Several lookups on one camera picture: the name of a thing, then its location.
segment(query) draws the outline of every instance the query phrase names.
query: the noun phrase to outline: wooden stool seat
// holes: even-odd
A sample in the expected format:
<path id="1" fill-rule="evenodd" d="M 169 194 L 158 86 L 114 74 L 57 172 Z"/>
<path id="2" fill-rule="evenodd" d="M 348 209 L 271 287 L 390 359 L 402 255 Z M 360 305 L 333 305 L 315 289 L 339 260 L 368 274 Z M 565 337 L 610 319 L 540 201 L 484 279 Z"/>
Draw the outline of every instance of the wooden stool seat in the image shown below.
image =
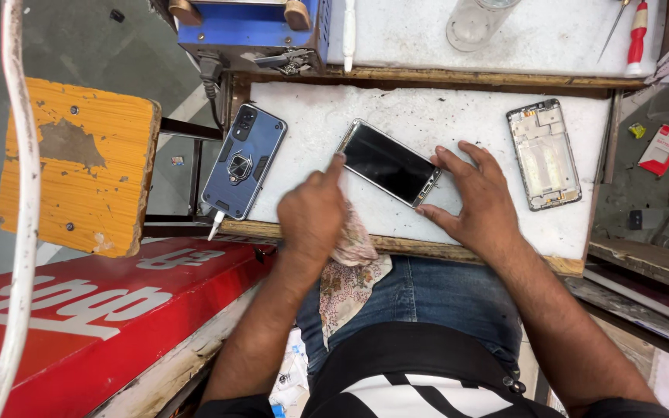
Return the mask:
<path id="1" fill-rule="evenodd" d="M 40 145 L 39 238 L 107 257 L 141 243 L 161 107 L 136 98 L 27 79 Z M 19 161 L 10 113 L 0 227 L 16 232 Z"/>

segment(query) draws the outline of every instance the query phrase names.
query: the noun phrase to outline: smartphone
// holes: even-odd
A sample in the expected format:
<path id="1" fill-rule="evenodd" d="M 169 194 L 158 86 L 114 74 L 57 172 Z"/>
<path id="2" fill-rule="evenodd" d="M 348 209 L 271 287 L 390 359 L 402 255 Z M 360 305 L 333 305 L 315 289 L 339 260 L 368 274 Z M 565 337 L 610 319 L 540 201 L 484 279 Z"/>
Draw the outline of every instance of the smartphone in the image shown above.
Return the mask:
<path id="1" fill-rule="evenodd" d="M 246 219 L 287 131 L 280 118 L 242 104 L 203 189 L 203 202 L 234 219 Z"/>
<path id="2" fill-rule="evenodd" d="M 411 207 L 418 207 L 441 169 L 365 120 L 352 121 L 338 147 L 345 167 Z"/>
<path id="3" fill-rule="evenodd" d="M 531 211 L 582 199 L 559 100 L 511 110 L 507 117 Z"/>

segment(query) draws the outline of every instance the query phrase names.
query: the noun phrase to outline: floral cloth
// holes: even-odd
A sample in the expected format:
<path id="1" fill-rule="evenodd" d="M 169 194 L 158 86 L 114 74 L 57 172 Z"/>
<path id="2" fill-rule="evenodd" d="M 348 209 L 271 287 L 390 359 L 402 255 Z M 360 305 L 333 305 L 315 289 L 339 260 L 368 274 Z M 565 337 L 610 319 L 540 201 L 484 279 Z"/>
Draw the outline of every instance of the floral cloth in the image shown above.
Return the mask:
<path id="1" fill-rule="evenodd" d="M 319 315 L 322 317 L 324 347 L 370 298 L 373 285 L 391 271 L 391 256 L 379 255 L 368 231 L 347 202 L 347 219 L 340 241 L 321 275 Z"/>

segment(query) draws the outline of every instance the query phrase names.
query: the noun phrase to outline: red and white box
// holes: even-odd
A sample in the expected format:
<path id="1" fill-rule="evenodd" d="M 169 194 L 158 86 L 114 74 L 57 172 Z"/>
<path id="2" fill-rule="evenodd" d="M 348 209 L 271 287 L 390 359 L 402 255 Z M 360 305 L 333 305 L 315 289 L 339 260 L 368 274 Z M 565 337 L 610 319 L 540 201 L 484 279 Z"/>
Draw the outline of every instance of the red and white box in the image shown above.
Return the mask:
<path id="1" fill-rule="evenodd" d="M 134 257 L 36 268 L 30 327 L 2 416 L 85 416 L 268 275 L 274 256 L 259 251 L 270 254 L 270 242 L 219 238 L 172 238 Z M 0 274 L 0 349 L 11 276 Z"/>
<path id="2" fill-rule="evenodd" d="M 639 159 L 638 165 L 662 176 L 669 167 L 669 126 L 662 125 L 652 138 L 650 146 L 647 147 L 645 154 Z"/>

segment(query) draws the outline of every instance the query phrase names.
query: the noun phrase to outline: black and white shirt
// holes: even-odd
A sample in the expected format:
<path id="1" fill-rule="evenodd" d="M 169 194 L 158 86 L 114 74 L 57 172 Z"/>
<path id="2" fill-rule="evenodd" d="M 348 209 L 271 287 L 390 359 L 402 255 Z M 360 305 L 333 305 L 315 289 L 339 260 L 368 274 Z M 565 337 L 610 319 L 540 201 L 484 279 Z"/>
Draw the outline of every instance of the black and white shirt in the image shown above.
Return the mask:
<path id="1" fill-rule="evenodd" d="M 340 344 L 311 385 L 304 418 L 560 418 L 508 385 L 510 373 L 472 337 L 435 324 L 388 322 Z M 586 418 L 669 418 L 628 399 L 593 404 Z M 267 395 L 205 403 L 196 418 L 270 417 Z"/>

